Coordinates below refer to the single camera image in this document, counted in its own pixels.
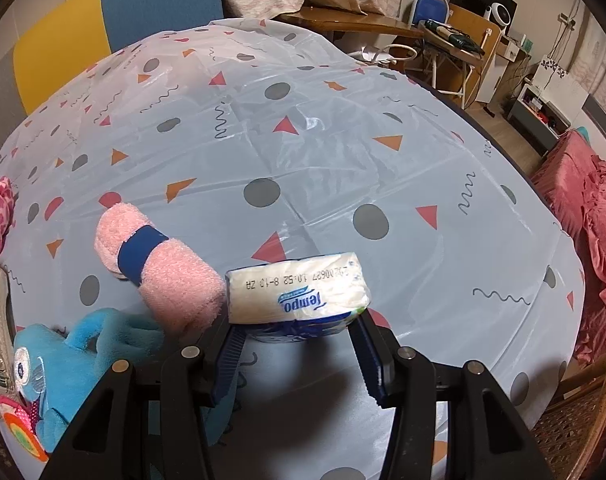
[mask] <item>orange triangle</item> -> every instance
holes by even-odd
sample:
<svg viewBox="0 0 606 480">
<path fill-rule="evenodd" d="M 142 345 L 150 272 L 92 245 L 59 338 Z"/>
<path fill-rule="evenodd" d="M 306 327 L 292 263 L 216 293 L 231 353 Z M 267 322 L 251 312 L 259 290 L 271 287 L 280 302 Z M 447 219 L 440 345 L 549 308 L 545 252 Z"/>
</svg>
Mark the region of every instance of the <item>orange triangle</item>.
<svg viewBox="0 0 606 480">
<path fill-rule="evenodd" d="M 119 150 L 115 150 L 114 148 L 112 148 L 112 163 L 110 164 L 110 166 L 113 166 L 117 162 L 122 161 L 124 158 L 128 158 L 128 156 L 129 155 L 126 155 L 125 153 L 120 152 Z"/>
<path fill-rule="evenodd" d="M 403 135 L 392 135 L 388 137 L 373 137 L 374 140 L 380 142 L 384 146 L 392 148 L 397 151 L 401 148 L 401 140 L 403 140 Z"/>
<path fill-rule="evenodd" d="M 336 81 L 323 81 L 326 85 L 328 85 L 332 90 L 337 90 L 337 91 L 341 91 L 341 90 L 345 90 L 345 86 L 341 86 L 339 85 L 339 83 L 337 83 Z"/>
<path fill-rule="evenodd" d="M 428 222 L 433 228 L 436 229 L 436 206 L 435 205 L 424 205 L 416 208 L 416 212 L 421 215 L 421 218 Z"/>
<path fill-rule="evenodd" d="M 211 81 L 209 82 L 209 85 L 221 85 L 224 86 L 227 83 L 225 82 L 225 78 L 223 77 L 223 73 L 219 72 L 218 74 L 216 74 Z"/>
<path fill-rule="evenodd" d="M 54 256 L 56 256 L 56 251 L 58 250 L 58 248 L 60 247 L 60 245 L 62 243 L 63 243 L 63 239 L 61 238 L 61 240 L 54 240 L 53 242 L 50 242 L 49 244 L 47 244 L 49 254 L 52 255 L 52 258 L 54 258 Z"/>
<path fill-rule="evenodd" d="M 195 178 L 189 178 L 187 180 L 182 180 L 180 182 L 174 182 L 173 184 L 167 185 L 167 190 L 165 191 L 165 196 L 167 197 L 167 203 L 170 203 L 172 200 L 176 198 L 176 195 L 179 194 L 181 189 L 185 189 L 192 182 L 194 182 Z"/>
<path fill-rule="evenodd" d="M 298 131 L 292 124 L 292 121 L 288 119 L 287 116 L 281 119 L 281 122 L 276 125 L 276 128 L 272 130 L 272 132 L 288 132 L 289 134 L 298 135 Z"/>
<path fill-rule="evenodd" d="M 285 260 L 285 251 L 276 231 L 258 248 L 256 253 L 252 255 L 252 259 L 270 262 L 271 264 Z"/>
</svg>

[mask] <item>floor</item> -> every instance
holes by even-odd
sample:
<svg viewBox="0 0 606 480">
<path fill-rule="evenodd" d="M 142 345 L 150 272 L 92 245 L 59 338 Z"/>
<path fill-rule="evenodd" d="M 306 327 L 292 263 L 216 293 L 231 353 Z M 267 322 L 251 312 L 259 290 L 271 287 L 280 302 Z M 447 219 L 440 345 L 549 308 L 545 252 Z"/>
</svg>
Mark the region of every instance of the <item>floor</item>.
<svg viewBox="0 0 606 480">
<path fill-rule="evenodd" d="M 523 173 L 532 176 L 543 162 L 541 155 L 503 118 L 501 108 L 494 104 L 490 104 L 489 108 L 494 112 L 494 118 L 483 110 L 479 102 L 471 104 L 466 111 L 506 150 Z"/>
</svg>

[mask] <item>gray oval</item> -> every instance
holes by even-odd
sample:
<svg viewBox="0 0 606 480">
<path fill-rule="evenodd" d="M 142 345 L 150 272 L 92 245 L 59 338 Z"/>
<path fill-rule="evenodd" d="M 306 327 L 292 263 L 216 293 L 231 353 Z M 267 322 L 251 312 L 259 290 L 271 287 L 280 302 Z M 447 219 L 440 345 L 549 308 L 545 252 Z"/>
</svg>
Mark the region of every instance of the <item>gray oval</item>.
<svg viewBox="0 0 606 480">
<path fill-rule="evenodd" d="M 85 306 L 93 305 L 99 297 L 99 291 L 99 279 L 93 274 L 90 274 L 83 280 L 83 283 L 81 283 L 81 288 L 78 291 L 81 298 L 81 303 L 83 303 Z"/>
<path fill-rule="evenodd" d="M 287 83 L 274 83 L 265 89 L 265 97 L 278 101 L 289 94 L 290 86 Z"/>
<path fill-rule="evenodd" d="M 515 205 L 516 197 L 514 196 L 514 193 L 512 192 L 512 190 L 509 187 L 504 186 L 503 184 L 501 184 L 501 188 L 506 192 L 506 195 L 508 196 L 508 198 L 510 200 L 512 200 L 512 203 Z"/>
<path fill-rule="evenodd" d="M 181 124 L 181 120 L 178 117 L 175 117 L 174 119 L 168 119 L 157 126 L 157 131 L 160 134 L 164 134 L 165 132 L 169 132 L 178 124 Z"/>
<path fill-rule="evenodd" d="M 354 211 L 352 223 L 358 234 L 369 240 L 381 240 L 389 231 L 385 213 L 374 204 L 358 206 Z"/>
<path fill-rule="evenodd" d="M 563 361 L 560 365 L 558 365 L 558 382 L 561 382 L 563 376 L 566 374 L 566 370 L 568 369 L 568 362 Z"/>
<path fill-rule="evenodd" d="M 395 121 L 398 121 L 400 123 L 402 123 L 403 121 L 401 119 L 399 119 L 397 116 L 395 116 L 394 114 L 391 114 L 390 112 L 383 112 L 383 115 L 387 115 L 390 119 L 394 119 Z"/>
<path fill-rule="evenodd" d="M 365 475 L 352 467 L 338 467 L 321 476 L 321 480 L 365 480 Z"/>
<path fill-rule="evenodd" d="M 147 62 L 143 65 L 143 72 L 152 72 L 158 67 L 159 60 L 156 57 L 152 59 L 148 59 Z"/>
<path fill-rule="evenodd" d="M 243 189 L 243 197 L 249 205 L 267 207 L 281 196 L 281 187 L 271 178 L 256 178 Z"/>
<path fill-rule="evenodd" d="M 557 286 L 557 277 L 554 274 L 554 270 L 552 270 L 550 266 L 548 266 L 545 271 L 543 281 L 547 283 L 550 288 L 555 288 L 555 286 Z"/>
<path fill-rule="evenodd" d="M 30 210 L 27 211 L 27 223 L 31 224 L 34 219 L 36 218 L 36 215 L 38 215 L 38 204 L 35 202 L 30 206 Z"/>
<path fill-rule="evenodd" d="M 72 163 L 72 171 L 78 170 L 81 166 L 87 164 L 87 155 L 83 153 L 83 155 L 77 156 L 76 160 Z"/>
<path fill-rule="evenodd" d="M 519 406 L 525 402 L 525 397 L 528 396 L 529 390 L 530 380 L 528 379 L 528 375 L 525 372 L 519 373 L 514 378 L 512 388 L 510 388 L 510 400 L 512 400 L 513 405 Z"/>
</svg>

